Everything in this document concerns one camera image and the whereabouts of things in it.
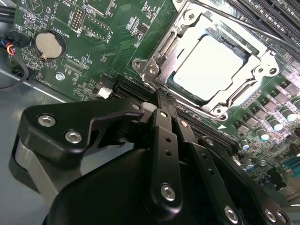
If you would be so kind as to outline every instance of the cable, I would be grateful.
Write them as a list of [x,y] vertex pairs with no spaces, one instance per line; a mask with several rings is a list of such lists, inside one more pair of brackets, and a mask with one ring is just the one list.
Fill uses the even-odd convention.
[[257,28],[257,27],[254,27],[254,26],[250,25],[249,23],[246,23],[246,22],[244,22],[244,21],[242,21],[242,20],[240,20],[240,19],[238,19],[238,18],[236,18],[236,17],[234,17],[232,15],[229,15],[229,14],[223,12],[223,11],[220,11],[220,10],[214,8],[214,7],[211,7],[211,6],[207,5],[207,4],[199,2],[199,1],[194,1],[194,3],[197,4],[197,5],[199,5],[199,6],[201,6],[201,7],[203,7],[203,8],[206,8],[206,9],[208,9],[208,10],[210,10],[210,11],[216,13],[216,14],[219,14],[222,17],[225,17],[225,18],[227,18],[227,19],[229,19],[231,21],[234,21],[234,22],[236,22],[236,23],[238,23],[238,24],[240,24],[240,25],[242,25],[244,27],[247,27],[250,30],[253,30],[253,31],[257,32],[257,33],[260,33],[260,34],[262,34],[262,35],[264,35],[264,36],[266,36],[266,37],[268,37],[268,38],[270,38],[270,39],[272,39],[274,41],[277,41],[277,42],[279,42],[279,43],[281,43],[283,45],[286,45],[289,48],[295,50],[297,53],[300,52],[300,48],[297,47],[296,45],[293,45],[293,44],[291,44],[291,43],[289,43],[289,42],[287,42],[287,41],[285,41],[285,40],[283,40],[283,39],[281,39],[279,37],[276,37],[276,36],[274,36],[272,34],[269,34],[269,33],[265,32],[265,31]]
[[14,88],[20,86],[22,83],[24,83],[24,81],[29,76],[29,71],[27,69],[27,66],[23,62],[23,60],[21,58],[19,58],[18,56],[16,56],[16,55],[12,55],[12,58],[22,67],[22,69],[24,70],[24,75],[23,75],[23,77],[18,82],[14,83],[14,84],[12,84],[10,86],[4,87],[4,88],[0,88],[0,91],[7,91],[7,90],[11,90],[11,89],[14,89]]
[[7,15],[14,15],[15,8],[7,7],[7,6],[0,6],[0,13],[4,13]]
[[2,5],[7,7],[7,4],[3,0],[0,0],[0,3],[2,3]]
[[0,15],[0,22],[2,23],[14,23],[15,17],[12,15]]

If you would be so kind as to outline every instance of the mounting hole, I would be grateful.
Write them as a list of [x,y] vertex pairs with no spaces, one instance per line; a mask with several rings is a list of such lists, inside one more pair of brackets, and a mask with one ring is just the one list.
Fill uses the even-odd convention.
[[167,142],[171,142],[171,139],[168,138],[168,137],[165,137],[165,140],[166,140]]
[[270,71],[269,71],[269,73],[270,73],[271,75],[274,75],[276,72],[277,72],[277,69],[276,69],[276,68],[272,68],[272,69],[270,69]]
[[216,175],[215,172],[212,169],[208,169],[208,172],[210,172],[211,175]]
[[172,153],[171,153],[170,151],[168,151],[168,150],[165,151],[165,154],[166,154],[167,156],[172,156]]

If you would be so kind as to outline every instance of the silver screw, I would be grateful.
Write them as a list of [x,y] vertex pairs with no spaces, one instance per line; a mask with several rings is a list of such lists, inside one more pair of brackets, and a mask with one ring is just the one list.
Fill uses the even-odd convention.
[[184,126],[185,128],[187,128],[188,127],[188,124],[185,122],[185,121],[180,121],[180,123],[182,124],[182,126]]
[[266,160],[262,160],[259,163],[261,166],[266,166],[267,165],[267,161]]
[[237,223],[238,223],[238,221],[239,221],[238,216],[237,216],[236,213],[232,210],[232,208],[230,208],[229,206],[225,206],[224,212],[225,212],[225,215],[227,216],[227,218],[228,218],[233,224],[237,224]]
[[161,186],[160,191],[166,200],[168,200],[170,202],[175,200],[176,194],[175,194],[175,191],[173,190],[173,188],[171,188],[171,186],[164,184],[163,186]]
[[138,105],[132,104],[132,107],[136,110],[140,110],[141,108]]
[[214,146],[214,142],[212,142],[210,139],[206,139],[206,142],[211,145],[211,146]]
[[140,62],[135,62],[135,63],[134,63],[134,66],[135,66],[135,68],[137,68],[137,69],[141,68]]
[[150,73],[151,73],[151,74],[156,74],[156,72],[157,72],[157,70],[156,70],[155,68],[151,68],[151,69],[150,69]]
[[165,113],[165,112],[160,112],[160,114],[163,116],[163,117],[168,117],[168,115]]
[[80,135],[80,133],[76,131],[68,131],[65,134],[65,138],[68,142],[72,144],[78,144],[83,139]]
[[287,223],[286,218],[279,211],[276,211],[276,214],[279,217],[279,219],[282,220],[282,222],[284,222],[285,224]]
[[273,213],[270,212],[270,210],[265,209],[264,214],[267,216],[267,218],[268,218],[270,221],[272,221],[273,223],[276,222],[276,218],[275,218],[275,216],[273,215]]
[[63,81],[65,79],[65,75],[61,72],[57,72],[55,75],[56,80]]
[[43,127],[52,127],[56,124],[55,118],[52,116],[43,115],[37,119],[38,123]]

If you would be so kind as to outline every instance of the capacitor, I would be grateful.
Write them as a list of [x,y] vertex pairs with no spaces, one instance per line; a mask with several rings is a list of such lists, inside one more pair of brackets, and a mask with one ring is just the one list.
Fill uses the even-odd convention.
[[300,110],[300,99],[298,99],[298,100],[294,101],[294,106],[296,106],[296,107],[297,107],[297,109],[299,109],[299,110]]
[[291,144],[289,149],[295,157],[300,157],[300,148],[297,145]]
[[295,133],[298,137],[300,137],[300,128],[296,128],[296,129],[294,130],[294,133]]
[[289,109],[283,110],[282,111],[282,115],[286,118],[287,121],[292,122],[295,121],[297,119],[297,114],[295,114],[294,112],[292,112]]
[[245,165],[245,168],[246,168],[248,171],[251,171],[251,170],[254,169],[254,165],[253,165],[251,159],[244,160],[243,163],[244,163],[244,165]]
[[269,123],[275,131],[280,131],[283,129],[283,125],[276,119],[270,120]]
[[246,139],[241,140],[240,144],[241,144],[243,150],[248,151],[250,149],[250,146],[249,146],[248,141]]
[[259,129],[256,134],[259,136],[259,138],[264,142],[270,138],[270,135],[267,134],[267,132],[264,129]]

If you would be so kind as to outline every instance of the black expansion slot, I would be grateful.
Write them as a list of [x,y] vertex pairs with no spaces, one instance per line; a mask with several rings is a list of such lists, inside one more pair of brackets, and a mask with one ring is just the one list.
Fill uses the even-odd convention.
[[238,151],[238,144],[234,140],[224,136],[205,123],[194,119],[188,113],[177,109],[177,114],[180,119],[185,120],[191,126],[196,138],[200,138],[201,136],[209,136],[223,147],[230,148],[233,150],[233,152]]
[[269,12],[269,15],[272,16],[277,23],[279,23],[282,27],[284,27],[287,32],[295,38],[298,42],[300,42],[300,31],[296,28],[288,19],[285,18],[282,14],[280,14],[274,6],[271,6],[266,0],[260,0],[259,2],[262,4]]
[[270,0],[289,20],[291,20],[294,25],[300,27],[300,21],[297,20],[295,16],[284,6],[284,4],[279,3],[277,0]]

